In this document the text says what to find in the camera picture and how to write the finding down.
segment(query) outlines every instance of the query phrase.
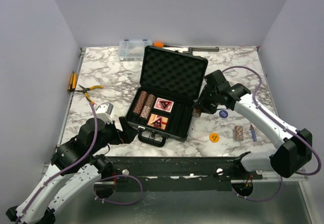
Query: gray floor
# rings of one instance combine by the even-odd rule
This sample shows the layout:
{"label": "gray floor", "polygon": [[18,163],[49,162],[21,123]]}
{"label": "gray floor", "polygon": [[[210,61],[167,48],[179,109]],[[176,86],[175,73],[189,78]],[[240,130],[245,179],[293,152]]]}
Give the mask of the gray floor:
{"label": "gray floor", "polygon": [[[253,197],[273,194],[278,183],[256,183]],[[128,201],[136,193],[116,193],[113,200]],[[132,206],[115,206],[95,201],[92,190],[85,190],[67,204],[57,216],[59,224],[162,224],[162,223],[311,223],[297,182],[285,183],[273,201],[254,203],[236,197],[233,192],[146,192]]]}

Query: briefcase handle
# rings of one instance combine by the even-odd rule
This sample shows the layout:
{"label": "briefcase handle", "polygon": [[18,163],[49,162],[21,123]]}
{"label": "briefcase handle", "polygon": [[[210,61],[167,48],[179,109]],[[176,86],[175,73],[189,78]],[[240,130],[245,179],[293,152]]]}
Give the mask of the briefcase handle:
{"label": "briefcase handle", "polygon": [[151,139],[151,138],[144,137],[142,135],[142,133],[143,133],[143,130],[139,129],[138,130],[138,139],[143,143],[151,144],[151,145],[154,145],[154,146],[157,146],[157,147],[162,147],[162,146],[164,146],[166,144],[166,140],[167,140],[166,137],[162,137],[162,141],[157,141],[154,138]]}

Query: plier handle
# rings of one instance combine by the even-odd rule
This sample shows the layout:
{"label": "plier handle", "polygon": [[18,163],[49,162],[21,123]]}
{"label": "plier handle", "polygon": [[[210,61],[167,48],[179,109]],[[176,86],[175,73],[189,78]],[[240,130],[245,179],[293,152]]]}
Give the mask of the plier handle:
{"label": "plier handle", "polygon": [[79,85],[82,90],[76,90],[77,92],[82,92],[84,93],[84,95],[86,96],[86,99],[91,102],[92,104],[95,104],[95,102],[93,100],[90,99],[89,97],[89,94],[88,94],[88,91],[91,91],[93,89],[103,89],[104,87],[103,86],[91,86],[91,87],[83,87],[82,85]]}

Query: orange round disc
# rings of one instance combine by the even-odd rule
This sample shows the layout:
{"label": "orange round disc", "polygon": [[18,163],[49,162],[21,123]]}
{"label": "orange round disc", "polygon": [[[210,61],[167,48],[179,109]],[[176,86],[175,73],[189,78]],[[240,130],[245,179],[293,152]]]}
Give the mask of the orange round disc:
{"label": "orange round disc", "polygon": [[216,133],[212,133],[210,134],[209,139],[211,140],[211,142],[216,143],[219,141],[219,135]]}

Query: blue round disc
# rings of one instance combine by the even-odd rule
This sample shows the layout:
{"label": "blue round disc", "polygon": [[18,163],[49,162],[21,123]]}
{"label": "blue round disc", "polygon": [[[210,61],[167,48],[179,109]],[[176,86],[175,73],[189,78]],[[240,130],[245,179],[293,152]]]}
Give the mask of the blue round disc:
{"label": "blue round disc", "polygon": [[220,110],[219,111],[219,116],[223,119],[227,118],[228,117],[228,112],[225,111],[225,110]]}

